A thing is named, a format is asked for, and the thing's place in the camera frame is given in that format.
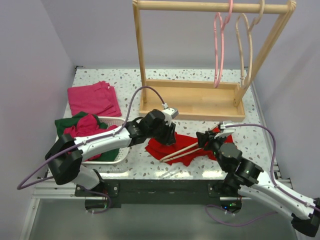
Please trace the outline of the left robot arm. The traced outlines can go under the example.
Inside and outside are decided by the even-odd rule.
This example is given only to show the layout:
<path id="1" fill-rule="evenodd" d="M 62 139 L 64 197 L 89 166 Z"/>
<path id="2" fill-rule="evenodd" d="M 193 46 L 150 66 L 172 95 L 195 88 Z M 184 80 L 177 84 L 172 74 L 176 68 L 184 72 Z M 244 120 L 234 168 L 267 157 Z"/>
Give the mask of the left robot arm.
<path id="1" fill-rule="evenodd" d="M 147 139 L 166 146 L 174 144 L 176 125 L 173 119 L 178 114 L 176 108 L 154 109 L 140 120 L 127 121 L 107 132 L 83 137 L 60 136 L 45 156 L 55 183 L 59 186 L 74 183 L 92 196 L 99 196 L 104 190 L 102 177 L 97 170 L 82 163 L 105 152 L 140 145 Z"/>

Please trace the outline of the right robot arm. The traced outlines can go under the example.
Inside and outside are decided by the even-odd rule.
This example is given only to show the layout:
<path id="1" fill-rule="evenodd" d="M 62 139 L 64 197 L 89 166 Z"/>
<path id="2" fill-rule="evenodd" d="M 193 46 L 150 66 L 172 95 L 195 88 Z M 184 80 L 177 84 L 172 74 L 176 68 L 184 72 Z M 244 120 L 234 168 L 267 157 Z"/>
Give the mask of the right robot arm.
<path id="1" fill-rule="evenodd" d="M 298 232 L 315 237 L 320 227 L 319 198 L 296 192 L 276 180 L 271 172 L 244 158 L 234 143 L 225 141 L 229 135 L 221 131 L 196 133 L 198 146 L 212 152 L 226 173 L 213 189 L 230 197 L 239 194 L 259 201 L 288 217 Z"/>

